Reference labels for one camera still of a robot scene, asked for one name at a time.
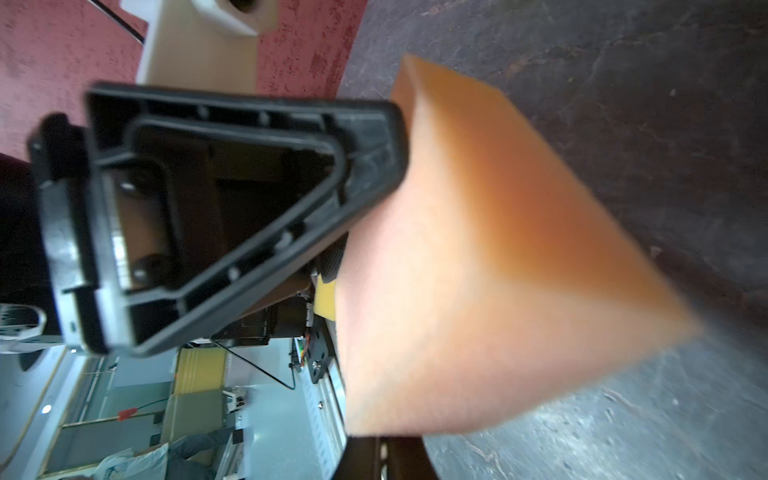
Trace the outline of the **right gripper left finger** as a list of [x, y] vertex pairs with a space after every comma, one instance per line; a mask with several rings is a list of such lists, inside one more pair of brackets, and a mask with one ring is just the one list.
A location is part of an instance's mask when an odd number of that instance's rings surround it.
[[155, 355], [275, 293], [402, 183], [390, 101], [114, 83], [28, 140], [65, 343]]

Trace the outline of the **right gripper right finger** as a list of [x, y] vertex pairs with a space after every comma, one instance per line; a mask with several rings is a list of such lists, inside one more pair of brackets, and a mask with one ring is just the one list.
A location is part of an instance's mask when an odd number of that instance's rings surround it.
[[349, 437], [333, 480], [436, 480], [422, 437]]

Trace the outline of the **salmon pink sponge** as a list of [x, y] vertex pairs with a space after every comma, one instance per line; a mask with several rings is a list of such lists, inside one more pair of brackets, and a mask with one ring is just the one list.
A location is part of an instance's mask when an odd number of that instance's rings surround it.
[[696, 332], [499, 89], [406, 56], [392, 97], [406, 178], [350, 231], [335, 287], [350, 435], [490, 427]]

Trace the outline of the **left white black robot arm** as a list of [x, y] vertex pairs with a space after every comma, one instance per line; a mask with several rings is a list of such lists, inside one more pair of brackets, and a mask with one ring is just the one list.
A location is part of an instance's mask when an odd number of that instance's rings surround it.
[[148, 24], [136, 83], [253, 95], [259, 36], [278, 26], [279, 2], [122, 1]]

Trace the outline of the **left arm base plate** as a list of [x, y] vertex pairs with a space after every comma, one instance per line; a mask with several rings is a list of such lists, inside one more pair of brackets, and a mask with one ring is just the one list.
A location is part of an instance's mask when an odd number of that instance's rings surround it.
[[313, 384], [328, 371], [331, 359], [334, 357], [334, 347], [327, 321], [318, 317], [313, 321], [305, 337], [304, 358]]

